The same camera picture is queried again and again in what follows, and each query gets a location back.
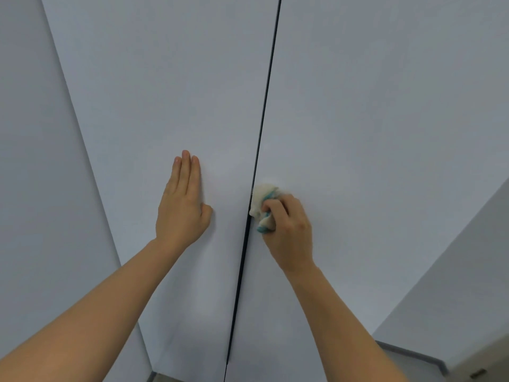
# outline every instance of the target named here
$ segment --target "gray trim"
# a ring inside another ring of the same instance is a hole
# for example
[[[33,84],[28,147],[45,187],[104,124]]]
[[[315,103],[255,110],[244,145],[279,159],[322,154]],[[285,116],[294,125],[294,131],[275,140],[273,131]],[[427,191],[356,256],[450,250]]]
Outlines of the gray trim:
[[[157,373],[155,371],[152,371],[149,375],[149,379],[147,379],[147,382],[153,382],[154,378],[156,378]]]
[[[405,348],[401,348],[398,346],[393,346],[392,344],[379,342],[378,340],[376,342],[378,343],[378,346],[380,346],[382,349],[386,351],[391,351],[392,353],[403,355],[405,357],[415,358],[420,361],[431,363],[432,365],[437,366],[443,376],[447,376],[449,374],[449,370],[447,369],[445,362],[441,361],[440,359],[430,357],[429,355],[416,353],[415,351],[407,350]]]

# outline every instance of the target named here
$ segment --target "hand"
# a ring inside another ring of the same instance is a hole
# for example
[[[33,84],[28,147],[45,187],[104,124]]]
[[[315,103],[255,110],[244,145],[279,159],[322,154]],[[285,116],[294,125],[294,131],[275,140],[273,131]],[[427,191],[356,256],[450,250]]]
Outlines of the hand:
[[[212,208],[200,202],[200,160],[184,150],[173,162],[156,221],[156,243],[180,257],[210,225]]]
[[[287,276],[314,267],[311,223],[300,201],[285,194],[279,199],[266,200],[262,211],[269,209],[276,230],[265,233],[263,239],[279,267]]]

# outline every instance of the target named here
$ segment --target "right hand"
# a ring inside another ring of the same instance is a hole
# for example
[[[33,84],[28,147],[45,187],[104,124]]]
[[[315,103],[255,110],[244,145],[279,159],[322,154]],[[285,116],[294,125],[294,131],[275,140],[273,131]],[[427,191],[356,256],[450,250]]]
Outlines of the right hand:
[[[311,223],[298,199],[285,194],[279,199],[264,201],[262,211],[270,209],[276,230],[263,239],[279,267],[288,276],[313,268],[313,234]]]

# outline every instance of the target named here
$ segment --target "white wardrobe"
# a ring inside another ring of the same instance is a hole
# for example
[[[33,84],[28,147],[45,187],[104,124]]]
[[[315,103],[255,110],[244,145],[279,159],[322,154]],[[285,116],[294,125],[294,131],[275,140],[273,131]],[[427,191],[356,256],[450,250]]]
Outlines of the white wardrobe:
[[[225,378],[253,174],[302,200],[317,264],[371,333],[509,176],[507,0],[43,3],[122,263],[154,237],[173,157],[203,163],[212,226],[139,321],[154,371]],[[237,380],[325,381],[254,228]]]

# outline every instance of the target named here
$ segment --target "white cloth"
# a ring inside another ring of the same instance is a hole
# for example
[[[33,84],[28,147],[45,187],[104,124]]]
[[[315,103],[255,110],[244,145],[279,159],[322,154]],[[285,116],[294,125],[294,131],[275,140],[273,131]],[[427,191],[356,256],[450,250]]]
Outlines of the white cloth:
[[[251,210],[249,215],[254,217],[258,222],[257,231],[260,233],[268,233],[276,229],[276,221],[271,212],[262,212],[262,205],[266,199],[275,199],[281,196],[283,192],[277,186],[269,183],[256,185],[253,188],[251,198]]]

